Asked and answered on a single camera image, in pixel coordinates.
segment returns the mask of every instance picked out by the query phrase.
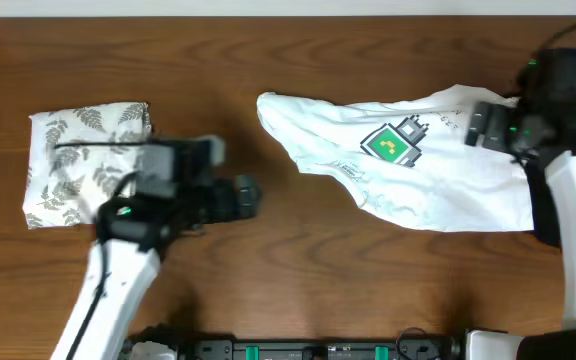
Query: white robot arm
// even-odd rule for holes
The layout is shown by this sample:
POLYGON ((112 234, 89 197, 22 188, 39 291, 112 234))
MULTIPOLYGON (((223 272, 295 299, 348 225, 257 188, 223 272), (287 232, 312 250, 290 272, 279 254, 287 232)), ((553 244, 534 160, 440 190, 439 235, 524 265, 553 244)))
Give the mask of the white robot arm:
POLYGON ((531 172, 529 183, 547 184, 546 197, 538 204, 533 197, 533 215, 556 209, 556 216, 545 224, 543 217, 533 218, 535 228, 559 229, 554 243, 561 245, 564 260, 563 330, 525 338, 473 331, 467 336, 465 357, 576 359, 576 49, 541 50, 518 82, 523 88, 516 109, 478 104, 476 111, 483 116, 473 117, 466 143, 475 145, 473 140, 483 135, 483 147, 514 155, 526 169, 529 163, 539 169, 531 172))
POLYGON ((261 191, 250 177, 231 181, 213 176, 213 167, 224 157, 218 138, 151 139, 143 149, 144 168, 120 181, 98 210, 98 240, 52 360, 117 359, 168 245, 202 224, 256 215, 261 191), (135 194, 119 197, 130 181, 135 194))

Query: table surface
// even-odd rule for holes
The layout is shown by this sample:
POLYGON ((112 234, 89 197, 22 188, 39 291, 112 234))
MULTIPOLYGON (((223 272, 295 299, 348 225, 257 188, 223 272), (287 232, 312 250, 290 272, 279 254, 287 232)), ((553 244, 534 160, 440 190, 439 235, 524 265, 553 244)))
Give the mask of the table surface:
POLYGON ((540 41, 575 20, 0 19, 0 359, 49 357, 94 236, 88 226, 26 230, 28 115, 129 100, 151 104, 162 134, 225 138, 222 174, 252 174, 265 191, 256 219, 171 246, 131 331, 160 322, 239 338, 556 330, 557 249, 525 234, 381 221, 332 178, 300 175, 259 125, 255 99, 393 102, 454 84, 503 93, 540 41))

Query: folded cloth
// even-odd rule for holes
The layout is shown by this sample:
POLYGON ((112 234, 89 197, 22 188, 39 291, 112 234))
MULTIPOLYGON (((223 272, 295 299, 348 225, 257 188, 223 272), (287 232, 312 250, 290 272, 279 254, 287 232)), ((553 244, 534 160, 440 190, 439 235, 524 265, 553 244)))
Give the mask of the folded cloth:
POLYGON ((118 181, 133 172, 140 151, 130 146, 73 142, 135 142, 151 125, 146 103, 114 103, 30 116, 32 135, 23 210, 28 228, 91 223, 118 181))
POLYGON ((174 360, 176 358, 176 353, 168 346, 146 341, 132 347, 128 360, 174 360))
POLYGON ((379 218, 419 230, 531 230, 521 167, 464 145, 477 101, 516 100, 454 86, 417 101, 348 106, 265 93, 257 108, 299 172, 333 176, 379 218))

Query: cable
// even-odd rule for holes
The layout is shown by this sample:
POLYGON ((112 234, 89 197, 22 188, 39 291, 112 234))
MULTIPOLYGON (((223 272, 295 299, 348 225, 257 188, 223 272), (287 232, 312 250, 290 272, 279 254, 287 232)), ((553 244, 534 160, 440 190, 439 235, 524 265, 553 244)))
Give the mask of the cable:
MULTIPOLYGON (((126 187, 126 185, 130 181, 132 181, 136 176, 137 176, 137 172, 132 172, 132 173, 126 174, 126 176, 124 176, 119 181, 117 186, 115 187, 115 190, 113 191, 111 199, 119 196, 119 194, 124 189, 124 187, 126 187)), ((99 278, 99 284, 97 285, 97 290, 95 291, 95 297, 93 298, 92 303, 90 303, 90 307, 88 308, 88 312, 86 313, 86 317, 84 318, 84 321, 81 323, 81 327, 79 327, 79 331, 77 331, 77 335, 75 336, 75 340, 73 340, 72 345, 70 346, 70 350, 68 351, 68 355, 66 356, 66 360, 74 359, 75 353, 77 352, 77 348, 79 347, 79 344, 81 343, 81 339, 83 339, 84 334, 86 333, 86 330, 88 329, 88 325, 90 324, 90 321, 92 320, 92 317, 95 313, 95 310, 97 309, 97 305, 99 304, 99 301, 101 300, 104 292, 106 291, 106 273, 108 272, 108 252, 106 251, 106 242, 107 241, 108 241, 108 239, 105 237, 101 237, 97 240, 97 242, 99 244, 99 252, 100 252, 99 255, 101 258, 101 277, 99 278)))
POLYGON ((71 143, 63 143, 57 144, 53 147, 53 149, 59 149, 62 147, 71 147, 71 146, 142 146, 146 145, 145 141, 131 141, 131 142, 71 142, 71 143))
POLYGON ((510 163, 511 164, 519 164, 521 169, 525 172, 526 171, 526 164, 524 164, 523 158, 521 157, 521 154, 514 151, 514 150, 510 150, 509 154, 512 155, 512 157, 513 157, 513 159, 510 160, 510 163))
POLYGON ((75 353, 77 352, 79 343, 81 343, 81 339, 84 337, 84 334, 86 333, 86 329, 88 328, 88 324, 90 324, 90 320, 92 319, 93 314, 95 313, 97 304, 99 304, 99 300, 101 300, 102 295, 106 291, 105 290, 106 272, 108 271, 108 253, 106 252, 106 240, 99 239, 97 240, 97 242, 99 243, 99 252, 101 256, 101 277, 99 279, 99 284, 97 285, 97 291, 95 292, 95 297, 93 298, 92 303, 88 308, 88 312, 86 313, 84 321, 81 323, 81 327, 77 332, 77 336, 75 336, 75 340, 73 340, 72 345, 70 346, 70 350, 68 351, 66 360, 72 360, 75 357, 75 353))
POLYGON ((405 360, 412 360, 408 355, 406 355, 403 351, 401 351, 400 348, 400 343, 401 343, 401 338, 407 333, 410 332, 412 330, 418 331, 420 333, 422 333, 423 335, 426 335, 426 331, 422 328, 418 328, 418 327, 409 327, 407 329, 404 329, 404 331, 401 332, 401 334, 399 334, 399 336, 397 336, 397 340, 395 340, 395 350, 397 350, 397 353, 404 358, 405 360))
POLYGON ((552 47, 552 45, 559 39, 561 39, 562 37, 564 37, 565 35, 568 35, 572 32, 576 31, 576 24, 572 24, 566 28, 563 28, 562 30, 557 31, 556 33, 554 33, 548 40, 544 41, 541 46, 539 46, 539 48, 537 48, 537 51, 533 54, 535 57, 537 56, 537 54, 539 54, 541 51, 546 50, 550 47, 552 47))

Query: black cable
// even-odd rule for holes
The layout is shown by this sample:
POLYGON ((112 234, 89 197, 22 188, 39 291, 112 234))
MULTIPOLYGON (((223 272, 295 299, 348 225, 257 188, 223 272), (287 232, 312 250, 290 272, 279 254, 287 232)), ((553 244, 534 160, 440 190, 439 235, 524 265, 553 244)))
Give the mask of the black cable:
POLYGON ((524 172, 526 171, 526 164, 524 164, 523 162, 523 158, 521 157, 521 154, 511 150, 509 152, 510 155, 512 155, 513 159, 510 160, 511 164, 519 164, 519 166, 521 167, 522 170, 524 170, 524 172))
POLYGON ((401 343, 401 338, 407 333, 410 332, 412 330, 418 331, 420 332, 422 335, 426 335, 426 331, 424 331, 424 329, 422 328, 418 328, 418 327, 409 327, 407 329, 404 329, 404 331, 401 332, 401 334, 399 334, 399 336, 397 336, 397 340, 395 340, 395 350, 397 350, 397 353, 404 358, 405 360, 412 360, 408 355, 406 355, 403 351, 401 351, 401 347, 400 347, 400 343, 401 343))
POLYGON ((71 142, 71 143, 63 143, 57 144, 53 147, 53 149, 59 149, 62 147, 71 147, 71 146, 142 146, 146 145, 145 141, 132 141, 132 142, 71 142))
MULTIPOLYGON (((136 176, 137 176, 137 172, 132 172, 132 173, 129 173, 126 176, 124 176, 119 181, 117 186, 115 187, 115 190, 113 191, 111 199, 119 196, 119 194, 124 189, 124 187, 126 187, 126 185, 130 181, 132 181, 136 176)), ((92 317, 95 313, 95 310, 97 309, 97 305, 99 304, 99 301, 101 300, 104 292, 106 291, 106 273, 108 272, 108 252, 106 251, 107 240, 108 239, 105 237, 99 238, 97 240, 97 242, 99 243, 99 251, 100 251, 100 257, 101 257, 101 277, 100 277, 99 283, 97 285, 97 290, 95 291, 95 297, 93 298, 92 303, 90 303, 90 307, 88 308, 88 312, 86 313, 86 317, 84 318, 84 321, 81 323, 81 327, 79 327, 79 331, 77 332, 77 335, 75 336, 75 340, 73 340, 72 345, 70 346, 70 350, 68 351, 68 355, 66 356, 66 360, 72 360, 75 357, 75 353, 77 352, 77 348, 79 347, 79 344, 81 343, 81 339, 83 339, 84 334, 86 333, 86 330, 88 329, 88 325, 90 324, 90 321, 92 320, 92 317)))
POLYGON ((101 256, 101 277, 99 279, 99 284, 97 285, 97 291, 95 292, 95 297, 88 308, 88 312, 86 313, 86 317, 84 321, 81 323, 81 327, 77 332, 77 336, 75 336, 75 340, 72 342, 70 346, 70 351, 68 351, 68 355, 66 356, 66 360, 72 360, 75 357, 75 353, 77 352, 77 348, 79 347, 79 343, 81 343, 81 339, 84 337, 86 333, 86 329, 88 328, 88 324, 90 324, 90 320, 92 319, 93 314, 95 313, 95 309, 97 308, 97 304, 99 304, 99 300, 101 300, 102 295, 104 294, 105 286, 106 286, 106 272, 108 271, 108 253, 106 252, 106 240, 99 239, 97 240, 99 243, 99 251, 101 256))
POLYGON ((534 56, 537 56, 537 54, 539 54, 541 51, 546 50, 550 47, 552 47, 552 45, 559 39, 561 39, 562 37, 564 37, 565 35, 570 34, 571 32, 576 31, 576 24, 572 24, 566 28, 563 28, 559 31, 557 31, 556 33, 554 33, 548 40, 544 41, 541 46, 539 46, 539 48, 537 48, 537 51, 535 52, 534 56))

